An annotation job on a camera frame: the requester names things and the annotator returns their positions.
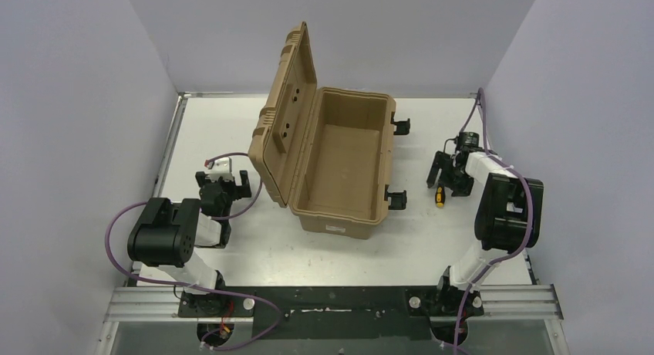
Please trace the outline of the yellow black handled screwdriver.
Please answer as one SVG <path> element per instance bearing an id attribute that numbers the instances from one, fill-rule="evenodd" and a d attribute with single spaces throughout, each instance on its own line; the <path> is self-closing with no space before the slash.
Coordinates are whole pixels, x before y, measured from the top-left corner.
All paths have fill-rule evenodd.
<path id="1" fill-rule="evenodd" d="M 435 193 L 435 204 L 438 208 L 443 208 L 445 205 L 446 201 L 446 194 L 445 194 L 445 187 L 440 184 L 437 185 L 436 193 Z"/>

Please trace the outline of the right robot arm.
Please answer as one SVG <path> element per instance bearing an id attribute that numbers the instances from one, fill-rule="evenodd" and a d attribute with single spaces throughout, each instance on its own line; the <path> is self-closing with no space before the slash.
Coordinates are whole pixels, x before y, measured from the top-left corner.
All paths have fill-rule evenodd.
<path id="1" fill-rule="evenodd" d="M 479 184 L 482 195 L 474 220 L 474 240 L 453 265 L 446 267 L 430 308 L 432 316 L 476 316 L 482 313 L 480 285 L 501 262 L 533 247 L 539 237 L 544 185 L 519 177 L 480 136 L 462 131 L 452 139 L 455 151 L 436 152 L 426 185 L 442 208 L 446 191 L 467 197 Z"/>

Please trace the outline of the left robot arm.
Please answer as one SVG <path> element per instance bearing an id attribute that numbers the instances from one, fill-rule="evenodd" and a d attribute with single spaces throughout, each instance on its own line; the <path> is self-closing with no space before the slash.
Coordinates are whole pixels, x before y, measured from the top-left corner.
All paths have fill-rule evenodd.
<path id="1" fill-rule="evenodd" d="M 251 198 L 248 172 L 236 181 L 230 171 L 198 171 L 196 198 L 175 203 L 151 198 L 127 241 L 128 256 L 181 283 L 182 313 L 218 317 L 229 313 L 234 300 L 222 289 L 222 274 L 196 253 L 196 248 L 223 249 L 229 243 L 229 222 L 235 201 Z"/>

